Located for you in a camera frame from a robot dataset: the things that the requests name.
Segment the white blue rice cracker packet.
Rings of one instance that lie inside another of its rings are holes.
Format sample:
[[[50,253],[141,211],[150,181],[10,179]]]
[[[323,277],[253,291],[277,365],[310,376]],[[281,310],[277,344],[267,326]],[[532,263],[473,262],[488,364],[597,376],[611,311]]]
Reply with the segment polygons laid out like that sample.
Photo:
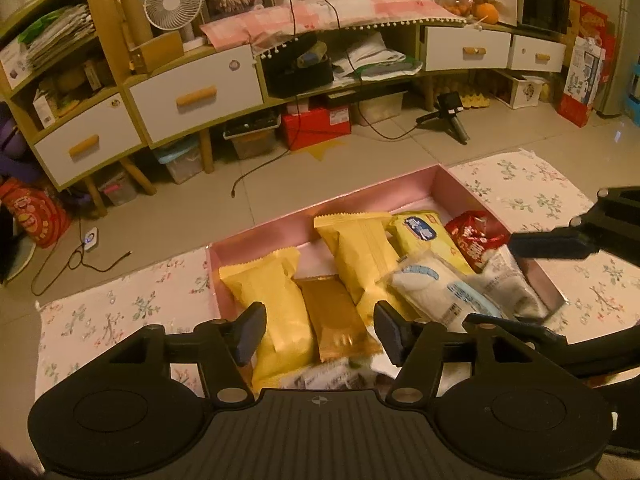
[[[428,318],[453,333],[464,333],[469,314],[506,318],[492,300],[474,288],[469,280],[430,250],[400,260],[398,268],[382,278],[404,298],[421,318]]]

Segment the plain yellow snack bag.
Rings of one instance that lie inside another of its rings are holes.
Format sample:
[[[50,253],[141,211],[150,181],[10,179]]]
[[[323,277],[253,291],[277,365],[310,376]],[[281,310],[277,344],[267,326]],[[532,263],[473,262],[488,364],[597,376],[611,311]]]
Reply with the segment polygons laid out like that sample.
[[[317,359],[305,300],[294,282],[300,252],[287,247],[265,257],[219,269],[221,281],[235,300],[247,308],[260,302],[266,308],[266,332],[256,350],[252,389],[278,388],[280,381]]]

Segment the white pistachio snack bag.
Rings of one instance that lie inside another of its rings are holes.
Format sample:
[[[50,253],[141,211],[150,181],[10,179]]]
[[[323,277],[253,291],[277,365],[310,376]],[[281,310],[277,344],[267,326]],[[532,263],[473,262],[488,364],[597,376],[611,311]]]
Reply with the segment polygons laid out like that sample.
[[[385,356],[343,358],[303,368],[279,380],[279,388],[294,390],[359,390],[390,385],[400,368]]]

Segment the gold foil snack bar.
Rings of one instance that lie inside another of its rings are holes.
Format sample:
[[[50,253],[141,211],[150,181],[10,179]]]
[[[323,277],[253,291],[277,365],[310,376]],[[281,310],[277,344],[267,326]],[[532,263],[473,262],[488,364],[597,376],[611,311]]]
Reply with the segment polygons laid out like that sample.
[[[295,284],[303,295],[322,363],[382,351],[337,275],[299,278]]]

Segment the red snack bag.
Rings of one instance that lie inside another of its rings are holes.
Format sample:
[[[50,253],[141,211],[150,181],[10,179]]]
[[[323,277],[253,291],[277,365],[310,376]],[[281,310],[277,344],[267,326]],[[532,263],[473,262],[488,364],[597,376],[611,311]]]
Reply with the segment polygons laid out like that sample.
[[[480,210],[459,214],[445,224],[445,229],[476,273],[484,270],[492,255],[509,239],[503,225],[488,212]]]

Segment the yellow blue-label snack bag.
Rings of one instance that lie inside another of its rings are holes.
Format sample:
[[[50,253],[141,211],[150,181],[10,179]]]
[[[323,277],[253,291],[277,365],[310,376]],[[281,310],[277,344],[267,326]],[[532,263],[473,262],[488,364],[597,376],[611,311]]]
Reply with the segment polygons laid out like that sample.
[[[449,236],[434,210],[394,214],[387,226],[399,255],[405,257],[430,250],[465,275],[474,274],[462,253]]]

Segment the yellow printed snack bag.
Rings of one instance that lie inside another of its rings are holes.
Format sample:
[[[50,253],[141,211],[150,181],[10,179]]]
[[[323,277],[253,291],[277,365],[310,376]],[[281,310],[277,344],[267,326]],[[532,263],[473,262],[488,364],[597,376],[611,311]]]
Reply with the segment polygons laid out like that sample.
[[[314,218],[314,228],[328,246],[337,274],[367,326],[373,325],[373,310],[379,301],[387,301],[406,320],[418,317],[406,300],[382,282],[386,274],[398,268],[399,256],[386,232],[392,218],[389,212]]]

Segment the white triangular snack bag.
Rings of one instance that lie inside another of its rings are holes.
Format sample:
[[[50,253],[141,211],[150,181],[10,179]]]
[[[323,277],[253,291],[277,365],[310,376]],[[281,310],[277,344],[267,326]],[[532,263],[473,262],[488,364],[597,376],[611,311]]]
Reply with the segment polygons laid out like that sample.
[[[511,318],[540,321],[549,313],[506,245],[492,253],[478,279],[484,294]]]

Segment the floral tablecloth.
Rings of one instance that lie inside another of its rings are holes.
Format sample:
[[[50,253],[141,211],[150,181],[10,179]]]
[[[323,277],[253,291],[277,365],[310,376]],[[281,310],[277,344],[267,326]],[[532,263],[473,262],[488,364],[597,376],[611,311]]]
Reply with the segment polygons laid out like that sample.
[[[561,171],[519,150],[420,173],[418,206],[442,207],[436,188],[452,188],[464,209],[485,207],[510,231],[547,231],[582,214],[590,198]],[[35,394],[41,396],[140,327],[184,333],[219,312],[222,259],[216,245],[195,249],[41,307]],[[567,302],[549,327],[571,342],[633,326],[639,319],[639,270],[599,252],[582,261],[542,260],[541,270]]]

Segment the pink cardboard tray box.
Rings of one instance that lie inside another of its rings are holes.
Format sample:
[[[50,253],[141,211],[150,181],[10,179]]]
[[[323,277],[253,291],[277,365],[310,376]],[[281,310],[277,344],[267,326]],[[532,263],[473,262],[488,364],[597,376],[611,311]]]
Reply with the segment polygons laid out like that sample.
[[[368,386],[398,369],[373,330],[386,301],[404,318],[461,330],[465,315],[544,322],[563,304],[506,227],[431,167],[287,214],[209,249],[218,308],[266,308],[243,374],[254,390]]]

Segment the orange printed bag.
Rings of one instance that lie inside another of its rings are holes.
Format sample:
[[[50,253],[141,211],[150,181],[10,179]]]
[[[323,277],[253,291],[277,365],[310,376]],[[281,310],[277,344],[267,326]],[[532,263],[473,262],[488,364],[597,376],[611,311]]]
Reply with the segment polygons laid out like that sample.
[[[72,223],[55,190],[9,178],[1,185],[1,203],[40,248],[57,243]]]

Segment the red storage box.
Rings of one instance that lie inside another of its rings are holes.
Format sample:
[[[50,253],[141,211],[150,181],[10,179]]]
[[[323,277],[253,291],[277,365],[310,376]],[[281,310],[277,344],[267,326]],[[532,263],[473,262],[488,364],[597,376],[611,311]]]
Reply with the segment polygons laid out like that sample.
[[[299,115],[281,116],[281,131],[286,146],[299,151],[352,133],[349,107],[317,107]]]

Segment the purple cushion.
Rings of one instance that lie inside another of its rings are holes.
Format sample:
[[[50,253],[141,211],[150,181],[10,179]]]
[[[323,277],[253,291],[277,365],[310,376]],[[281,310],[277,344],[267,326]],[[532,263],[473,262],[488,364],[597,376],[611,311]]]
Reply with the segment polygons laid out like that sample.
[[[27,184],[35,183],[41,176],[39,162],[12,118],[1,121],[0,171],[2,178],[15,178]]]

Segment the wooden cabinet with drawers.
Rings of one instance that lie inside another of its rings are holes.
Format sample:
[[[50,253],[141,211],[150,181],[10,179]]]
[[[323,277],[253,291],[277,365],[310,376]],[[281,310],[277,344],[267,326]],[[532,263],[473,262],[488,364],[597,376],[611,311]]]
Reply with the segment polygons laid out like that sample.
[[[260,60],[268,51],[256,55],[249,46],[218,52],[206,44],[155,70],[135,74],[124,14],[116,0],[34,0],[2,24],[2,44],[9,44],[47,11],[75,2],[87,6],[93,30],[58,52],[52,62],[61,65],[88,47],[97,47],[112,82],[48,124],[40,122],[30,102],[35,75],[1,86],[2,98],[58,190],[87,181],[104,167],[124,164],[142,148],[160,148],[281,104],[280,98],[268,93],[262,71]],[[486,68],[552,73],[564,55],[559,42],[486,25],[412,23],[337,30],[380,32],[392,46],[419,55],[430,73]]]

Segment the black box on shelf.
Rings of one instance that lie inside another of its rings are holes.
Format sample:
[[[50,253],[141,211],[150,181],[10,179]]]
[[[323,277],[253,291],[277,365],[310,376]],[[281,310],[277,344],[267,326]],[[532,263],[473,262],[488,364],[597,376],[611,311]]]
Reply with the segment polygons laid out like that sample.
[[[289,98],[334,81],[329,55],[312,53],[318,41],[315,32],[308,32],[265,53],[260,62],[270,96]]]

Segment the pink cloth runner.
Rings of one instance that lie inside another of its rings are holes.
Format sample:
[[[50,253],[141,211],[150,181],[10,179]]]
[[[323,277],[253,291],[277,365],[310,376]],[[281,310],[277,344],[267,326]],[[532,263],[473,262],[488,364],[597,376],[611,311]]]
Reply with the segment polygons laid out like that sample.
[[[249,46],[258,55],[308,32],[412,23],[462,26],[465,19],[431,0],[300,0],[221,18],[201,31],[218,52]]]

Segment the white desk fan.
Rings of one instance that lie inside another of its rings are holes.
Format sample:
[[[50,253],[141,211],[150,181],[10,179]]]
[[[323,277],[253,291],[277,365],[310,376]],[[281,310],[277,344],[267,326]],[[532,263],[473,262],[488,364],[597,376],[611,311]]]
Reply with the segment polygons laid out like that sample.
[[[200,15],[204,0],[144,0],[149,22],[162,32],[178,32],[183,42],[193,41],[192,22]]]

